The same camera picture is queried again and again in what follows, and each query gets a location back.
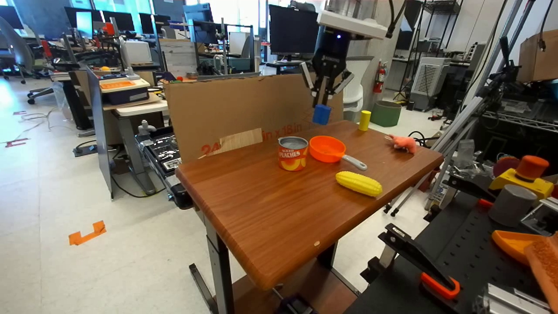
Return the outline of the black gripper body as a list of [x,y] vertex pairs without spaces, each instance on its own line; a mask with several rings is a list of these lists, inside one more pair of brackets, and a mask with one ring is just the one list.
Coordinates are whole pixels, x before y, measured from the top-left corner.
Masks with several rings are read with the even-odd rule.
[[345,78],[345,59],[350,43],[350,34],[341,29],[318,29],[315,36],[315,48],[311,55],[311,67],[315,71],[315,85],[322,81],[332,85],[334,80]]

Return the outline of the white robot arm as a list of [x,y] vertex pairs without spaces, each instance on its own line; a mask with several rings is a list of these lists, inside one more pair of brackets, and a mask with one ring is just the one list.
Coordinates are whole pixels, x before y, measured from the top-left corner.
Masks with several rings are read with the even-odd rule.
[[352,39],[383,38],[386,27],[371,17],[367,0],[327,0],[317,13],[317,36],[310,66],[315,80],[308,85],[313,104],[325,104],[352,78],[346,67]]

